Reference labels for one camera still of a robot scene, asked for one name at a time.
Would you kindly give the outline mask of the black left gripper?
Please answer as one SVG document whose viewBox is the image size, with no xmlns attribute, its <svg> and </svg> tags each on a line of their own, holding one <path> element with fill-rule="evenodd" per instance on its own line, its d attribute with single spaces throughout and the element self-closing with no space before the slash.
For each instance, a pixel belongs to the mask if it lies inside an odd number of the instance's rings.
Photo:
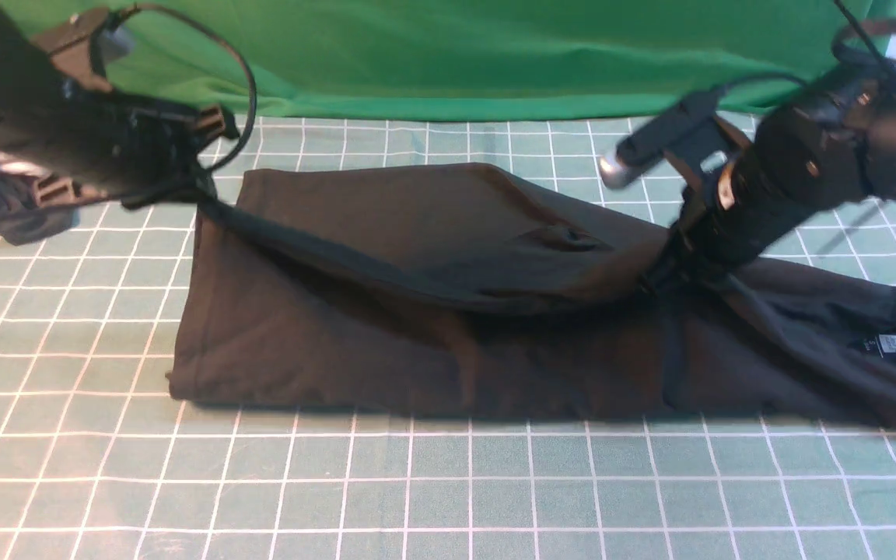
<svg viewBox="0 0 896 560">
<path fill-rule="evenodd" d="M 199 162 L 211 143 L 237 141 L 235 114 L 135 93 L 31 93 L 28 160 L 49 171 L 30 184 L 32 209 L 111 196 L 123 205 L 193 202 L 213 195 Z"/>
</svg>

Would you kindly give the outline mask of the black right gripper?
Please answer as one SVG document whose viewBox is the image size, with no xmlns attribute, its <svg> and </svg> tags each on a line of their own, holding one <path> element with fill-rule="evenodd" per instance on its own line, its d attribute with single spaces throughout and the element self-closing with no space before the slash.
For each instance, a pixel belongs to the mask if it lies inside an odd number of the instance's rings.
<svg viewBox="0 0 896 560">
<path fill-rule="evenodd" d="M 691 132 L 659 156 L 684 178 L 684 203 L 650 267 L 651 292 L 714 283 L 758 258 L 810 216 L 801 194 L 814 139 L 768 132 Z"/>
</svg>

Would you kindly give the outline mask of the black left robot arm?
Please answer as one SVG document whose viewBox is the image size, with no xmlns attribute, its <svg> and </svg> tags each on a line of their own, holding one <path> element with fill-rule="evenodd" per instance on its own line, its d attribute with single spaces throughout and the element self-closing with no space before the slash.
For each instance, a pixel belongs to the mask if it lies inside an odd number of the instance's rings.
<svg viewBox="0 0 896 560">
<path fill-rule="evenodd" d="M 36 206 L 214 201 L 214 173 L 251 138 L 254 121 L 238 128 L 222 105 L 196 109 L 111 84 L 107 64 L 129 50 L 122 28 L 142 12 L 170 16 L 224 47 L 242 66 L 256 113 L 257 86 L 242 54 L 177 10 L 99 6 L 27 38 L 0 7 L 0 153 L 47 171 L 34 184 Z"/>
</svg>

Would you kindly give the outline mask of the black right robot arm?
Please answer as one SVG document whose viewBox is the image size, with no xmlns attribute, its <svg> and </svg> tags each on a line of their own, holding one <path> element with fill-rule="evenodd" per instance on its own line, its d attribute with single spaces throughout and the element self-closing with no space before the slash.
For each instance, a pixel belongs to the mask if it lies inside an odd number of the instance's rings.
<svg viewBox="0 0 896 560">
<path fill-rule="evenodd" d="M 764 116 L 753 138 L 711 107 L 662 156 L 686 180 L 684 203 L 642 284 L 717 283 L 815 214 L 896 202 L 896 68 L 881 78 L 838 66 Z"/>
</svg>

